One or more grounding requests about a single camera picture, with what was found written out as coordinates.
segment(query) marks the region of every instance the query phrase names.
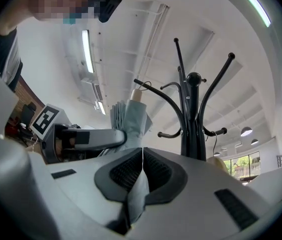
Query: ceiling beam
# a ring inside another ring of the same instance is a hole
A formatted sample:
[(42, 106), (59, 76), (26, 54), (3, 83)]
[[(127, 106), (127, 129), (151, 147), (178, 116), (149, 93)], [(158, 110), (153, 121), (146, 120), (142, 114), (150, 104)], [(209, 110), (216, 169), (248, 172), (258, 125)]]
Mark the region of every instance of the ceiling beam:
[[(267, 120), (266, 118), (264, 117), (263, 119), (259, 120), (258, 122), (256, 122), (255, 124), (253, 124), (251, 127), (255, 130), (257, 129), (259, 126), (263, 125), (263, 124), (266, 124), (266, 127), (268, 127), (267, 125)], [(237, 141), (240, 141), (241, 140), (241, 136), (240, 134), (235, 136), (235, 137), (231, 137), (225, 141), (222, 141), (220, 140), (219, 138), (217, 139), (217, 146), (221, 146), (221, 147), (224, 147), (224, 146), (227, 146), (227, 145), (230, 145), (230, 144), (234, 144), (235, 142)], [(211, 146), (214, 146), (215, 142), (213, 141), (210, 145), (207, 145), (207, 147), (211, 147)]]
[[(213, 47), (213, 45), (215, 44), (215, 42), (217, 41), (217, 37), (216, 35), (211, 32), (208, 36), (206, 36), (205, 38), (202, 38), (202, 41), (199, 43), (199, 45), (195, 48), (195, 50), (192, 53), (191, 59), (189, 59), (186, 63), (185, 63), (185, 72), (188, 74), (190, 72), (193, 72), (196, 68), (196, 64), (199, 60), (202, 60), (206, 54), (209, 52), (209, 50)], [(177, 70), (175, 70), (173, 79), (176, 79), (177, 82), (179, 79), (179, 74), (177, 72)], [(177, 90), (173, 89), (167, 89), (165, 91), (165, 94), (168, 95), (169, 97), (171, 97)], [(159, 111), (164, 107), (165, 105), (165, 101), (162, 100), (161, 102), (159, 102), (157, 104), (157, 106), (155, 106), (155, 108), (153, 108), (152, 112), (151, 112), (151, 118), (154, 118)], [(171, 126), (173, 126), (175, 123), (177, 123), (179, 120), (177, 118), (174, 119), (174, 123), (172, 123)]]
[[(130, 89), (128, 88), (122, 88), (122, 86), (118, 86), (118, 85), (111, 85), (108, 84), (106, 87), (111, 88), (112, 92), (126, 92), (126, 93), (130, 93)], [(155, 93), (153, 93), (152, 91), (143, 91), (142, 92), (142, 96), (148, 96), (154, 99), (161, 99), (160, 96), (156, 95)]]
[(103, 50), (105, 51), (109, 51), (109, 52), (117, 52), (117, 53), (123, 53), (123, 54), (128, 54), (128, 55), (133, 55), (133, 56), (141, 56), (143, 58), (147, 58), (147, 59), (151, 59), (151, 61), (156, 61), (156, 62), (159, 62), (159, 63), (162, 63), (168, 67), (171, 68), (171, 71), (173, 70), (176, 70), (176, 68), (178, 67), (177, 64), (172, 64), (170, 62), (167, 62), (167, 61), (164, 61), (162, 59), (158, 59), (158, 58), (153, 58), (151, 56), (145, 56), (144, 53), (141, 53), (141, 52), (136, 52), (136, 51), (132, 51), (132, 50), (127, 50), (127, 49), (119, 49), (119, 48), (116, 48), (116, 47), (110, 47), (110, 46), (106, 46), (106, 47), (99, 47), (99, 46), (96, 46), (96, 45), (92, 45), (92, 47), (94, 49), (100, 49), (102, 48)]
[(147, 71), (149, 69), (149, 65), (150, 65), (150, 62), (152, 60), (157, 60), (157, 59), (154, 59), (154, 56), (156, 55), (157, 53), (157, 50), (159, 48), (159, 43), (162, 39), (162, 35), (163, 33), (165, 32), (165, 29), (166, 29), (166, 26), (168, 24), (168, 21), (169, 21), (169, 18), (170, 18), (170, 15), (171, 15), (171, 11), (170, 11), (170, 7), (168, 7), (166, 5), (165, 7), (165, 10), (161, 16), (161, 19), (159, 20), (159, 22), (157, 23), (157, 30), (156, 30), (156, 33), (153, 37), (153, 45), (151, 45), (149, 47), (149, 51), (148, 51), (148, 57), (149, 60), (146, 60), (145, 61), (145, 64), (142, 66), (142, 69), (140, 71), (140, 79), (141, 81), (144, 81), (144, 78), (147, 74)]
[[(147, 56), (149, 54), (149, 50), (153, 45), (153, 41), (155, 39), (155, 35), (158, 34), (158, 26), (160, 21), (162, 20), (163, 14), (165, 11), (165, 4), (162, 4), (158, 1), (153, 1), (152, 5), (150, 6), (150, 11), (153, 12), (161, 12), (160, 14), (149, 14), (144, 25), (143, 33), (140, 38), (140, 43), (138, 47), (139, 55), (136, 57), (133, 72), (135, 76), (141, 75), (142, 71), (144, 70), (144, 66), (147, 60)], [(135, 88), (136, 84), (134, 82), (131, 83), (130, 91), (132, 93), (133, 89)]]
[[(241, 120), (241, 122), (240, 122), (239, 124), (234, 124), (234, 123), (231, 122), (232, 126), (231, 126), (231, 127), (228, 127), (227, 130), (230, 131), (230, 130), (232, 130), (232, 129), (234, 129), (234, 128), (237, 128), (237, 129), (239, 129), (239, 130), (241, 131), (241, 129), (242, 129), (242, 127), (240, 128), (240, 125), (241, 125), (241, 124), (243, 124), (243, 123), (245, 123), (246, 121), (252, 119), (253, 117), (255, 117), (256, 115), (258, 115), (258, 114), (261, 113), (261, 112), (264, 113), (263, 110), (259, 110), (259, 111), (256, 112), (255, 114), (252, 114), (252, 115), (250, 115), (249, 117), (243, 118), (243, 120)], [(250, 124), (249, 127), (253, 128), (253, 127), (255, 127), (254, 125), (255, 125), (255, 124)]]
[[(210, 95), (211, 99), (214, 95), (217, 94), (218, 91), (220, 91), (225, 85), (227, 85), (234, 77), (235, 75), (237, 75), (237, 73), (242, 69), (242, 65), (240, 63), (238, 63), (237, 61), (234, 61), (229, 69), (227, 70), (227, 72), (225, 73), (225, 75), (223, 76), (223, 78), (220, 80), (220, 82), (217, 84), (217, 86), (215, 87), (214, 91), (212, 92), (212, 94)], [(209, 128), (209, 125), (211, 125), (212, 123), (216, 122), (217, 120), (224, 118), (227, 121), (229, 121), (229, 119), (227, 119), (225, 116), (228, 115), (229, 113), (233, 112), (234, 110), (238, 109), (238, 107), (242, 104), (244, 104), (246, 101), (248, 101), (254, 94), (256, 93), (256, 90), (252, 87), (252, 90), (248, 90), (248, 93), (245, 93), (242, 97), (240, 97), (240, 99), (244, 99), (241, 101), (241, 103), (238, 105), (238, 102), (235, 101), (235, 103), (237, 104), (237, 107), (235, 107), (233, 104), (231, 104), (231, 102), (228, 102), (226, 99), (224, 99), (220, 94), (217, 94), (218, 97), (224, 101), (225, 104), (227, 104), (229, 107), (231, 107), (232, 109), (229, 112), (222, 112), (222, 111), (216, 111), (216, 109), (213, 109), (216, 113), (214, 114), (214, 117), (210, 120), (210, 121), (204, 121), (203, 124), (204, 126), (206, 126), (207, 128)], [(176, 124), (178, 122), (178, 118), (173, 118), (172, 121), (168, 122), (164, 128), (168, 129), (171, 126), (173, 126), (174, 124)]]
[[(219, 111), (217, 111), (215, 108), (209, 106), (208, 104), (206, 104), (206, 107), (209, 108), (209, 109), (211, 109), (211, 110), (213, 110), (214, 112), (216, 112), (217, 114), (219, 114), (221, 117), (223, 117), (223, 115), (222, 115)], [(170, 122), (168, 122), (168, 123), (163, 127), (163, 129), (164, 129), (164, 130), (167, 130), (167, 129), (169, 129), (170, 127), (172, 127), (173, 125), (175, 125), (176, 123), (178, 123), (178, 120), (177, 120), (177, 119), (178, 119), (177, 117), (175, 117), (174, 119), (172, 119)], [(233, 122), (231, 122), (231, 124), (232, 124), (234, 127), (236, 127), (236, 128), (238, 128), (239, 130), (241, 130), (238, 125), (234, 124)]]
[[(104, 65), (104, 66), (111, 67), (111, 70), (113, 70), (113, 71), (119, 71), (119, 72), (124, 71), (124, 72), (126, 72), (126, 73), (133, 74), (135, 77), (141, 77), (141, 75), (139, 75), (139, 74), (135, 75), (135, 73), (134, 73), (133, 71), (126, 70), (126, 69), (122, 69), (122, 67), (120, 67), (120, 66), (118, 66), (118, 65), (108, 64), (108, 63), (99, 62), (99, 61), (93, 61), (93, 63), (95, 63), (96, 65)], [(159, 84), (159, 85), (161, 85), (161, 86), (164, 86), (164, 85), (165, 85), (165, 83), (163, 83), (163, 82), (161, 82), (161, 81), (159, 81), (159, 80), (157, 80), (157, 79), (154, 79), (154, 78), (152, 78), (152, 77), (147, 76), (147, 78), (148, 78), (149, 80), (151, 80), (153, 83), (157, 83), (157, 84)], [(173, 86), (168, 86), (166, 89), (174, 89), (174, 87), (173, 87)]]
[(204, 120), (203, 123), (205, 126), (209, 127), (209, 125), (215, 123), (218, 121), (220, 118), (225, 118), (227, 119), (227, 116), (232, 113), (235, 110), (240, 110), (240, 107), (243, 106), (246, 102), (248, 102), (250, 99), (252, 99), (255, 95), (257, 95), (256, 89), (251, 86), (250, 89), (248, 89), (242, 96), (240, 96), (233, 105), (233, 108), (230, 111), (220, 111), (220, 114), (216, 113), (212, 116), (212, 119), (210, 120)]

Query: coat rack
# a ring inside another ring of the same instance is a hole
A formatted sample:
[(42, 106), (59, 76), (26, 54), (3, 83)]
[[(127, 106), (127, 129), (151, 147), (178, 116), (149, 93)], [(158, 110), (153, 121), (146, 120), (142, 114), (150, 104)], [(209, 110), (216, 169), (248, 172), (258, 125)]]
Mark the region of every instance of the coat rack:
[(224, 66), (214, 79), (211, 86), (206, 91), (199, 107), (199, 86), (201, 82), (205, 83), (207, 80), (202, 79), (197, 72), (191, 72), (186, 77), (179, 46), (179, 39), (175, 38), (174, 42), (176, 45), (177, 56), (180, 64), (180, 66), (177, 67), (179, 83), (170, 82), (160, 87), (160, 89), (163, 90), (164, 88), (172, 85), (176, 86), (179, 92), (180, 108), (169, 96), (159, 91), (158, 89), (138, 79), (134, 79), (134, 82), (159, 95), (166, 102), (168, 102), (176, 112), (176, 115), (180, 122), (180, 129), (173, 135), (158, 132), (158, 137), (173, 139), (181, 135), (181, 155), (206, 161), (206, 144), (204, 134), (209, 137), (215, 137), (218, 135), (226, 134), (228, 130), (226, 128), (222, 128), (217, 131), (209, 131), (208, 129), (206, 129), (203, 125), (205, 108), (211, 93), (226, 73), (231, 62), (235, 59), (235, 55), (232, 52), (229, 53)]

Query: cloth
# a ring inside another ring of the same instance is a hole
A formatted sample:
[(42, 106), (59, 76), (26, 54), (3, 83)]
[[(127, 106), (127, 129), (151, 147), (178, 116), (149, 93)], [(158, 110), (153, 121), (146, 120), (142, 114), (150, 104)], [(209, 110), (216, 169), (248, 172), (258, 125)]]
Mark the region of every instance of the cloth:
[[(121, 101), (112, 106), (110, 110), (112, 128), (125, 131), (127, 140), (121, 146), (104, 150), (100, 156), (142, 147), (142, 138), (153, 124), (146, 113), (146, 108), (145, 104), (134, 100), (128, 100), (126, 104)], [(127, 196), (130, 224), (135, 223), (143, 213), (145, 197), (149, 193), (148, 178), (142, 170)]]

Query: ceiling light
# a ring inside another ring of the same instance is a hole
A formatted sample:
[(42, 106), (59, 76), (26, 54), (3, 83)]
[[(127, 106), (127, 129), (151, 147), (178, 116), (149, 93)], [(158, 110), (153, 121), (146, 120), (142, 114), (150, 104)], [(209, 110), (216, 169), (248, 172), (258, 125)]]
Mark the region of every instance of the ceiling light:
[(82, 30), (82, 42), (87, 70), (90, 73), (94, 73), (95, 70), (93, 69), (92, 64), (89, 30)]
[(252, 141), (251, 141), (251, 145), (255, 145), (255, 144), (257, 144), (259, 141), (256, 139), (256, 138), (254, 138)]
[(271, 24), (271, 21), (266, 11), (263, 9), (262, 5), (259, 3), (259, 1), (258, 0), (248, 0), (248, 1), (251, 3), (251, 5), (255, 8), (257, 13), (260, 15), (266, 27), (269, 27)]
[(252, 133), (252, 129), (250, 127), (244, 127), (241, 131), (241, 137), (247, 136)]
[(99, 105), (99, 108), (101, 109), (101, 112), (103, 115), (106, 115), (105, 108), (103, 107), (103, 103), (101, 101), (98, 101), (97, 104)]

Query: black vent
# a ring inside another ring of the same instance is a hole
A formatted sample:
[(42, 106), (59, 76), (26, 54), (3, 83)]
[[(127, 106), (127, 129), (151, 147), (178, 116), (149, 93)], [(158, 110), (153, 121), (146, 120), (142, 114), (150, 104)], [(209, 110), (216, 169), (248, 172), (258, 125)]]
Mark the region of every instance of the black vent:
[(65, 176), (69, 176), (69, 175), (75, 174), (75, 173), (77, 173), (75, 170), (69, 169), (69, 170), (63, 170), (63, 171), (51, 173), (51, 176), (52, 176), (53, 179), (56, 180), (56, 179), (59, 179), (59, 178), (65, 177)]
[(241, 230), (258, 220), (258, 217), (229, 189), (221, 189), (214, 194)]
[(142, 152), (119, 164), (110, 171), (110, 178), (130, 192), (142, 171)]
[(165, 185), (172, 175), (172, 170), (167, 164), (147, 153), (144, 153), (143, 169), (149, 182), (150, 192)]
[(101, 94), (100, 86), (98, 84), (95, 85), (95, 90), (96, 90), (96, 94), (97, 94), (98, 99), (100, 101), (103, 101), (103, 97), (102, 97), (102, 94)]

